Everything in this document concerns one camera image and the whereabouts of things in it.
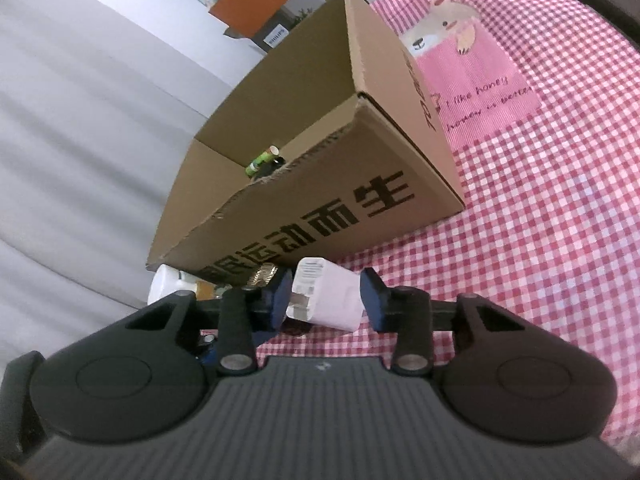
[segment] gray curtain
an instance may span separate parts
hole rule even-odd
[[[145,304],[148,247],[205,120],[63,18],[0,0],[0,372]],[[130,25],[104,20],[116,36]],[[161,54],[182,62],[152,40],[158,70]]]

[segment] red and white gingham cloth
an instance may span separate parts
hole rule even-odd
[[[397,33],[429,0],[377,0]],[[462,0],[510,54],[542,108],[454,154],[467,208],[352,256],[386,284],[437,299],[473,291],[593,353],[618,382],[604,437],[640,433],[640,55],[575,0]],[[260,347],[295,356],[382,355],[395,339],[368,322],[315,328]],[[453,356],[439,333],[436,357]]]

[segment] bear illustration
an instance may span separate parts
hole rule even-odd
[[[466,54],[476,41],[471,19],[477,17],[478,12],[471,6],[451,0],[432,0],[429,13],[400,39],[412,56],[418,57],[455,35],[458,52]]]

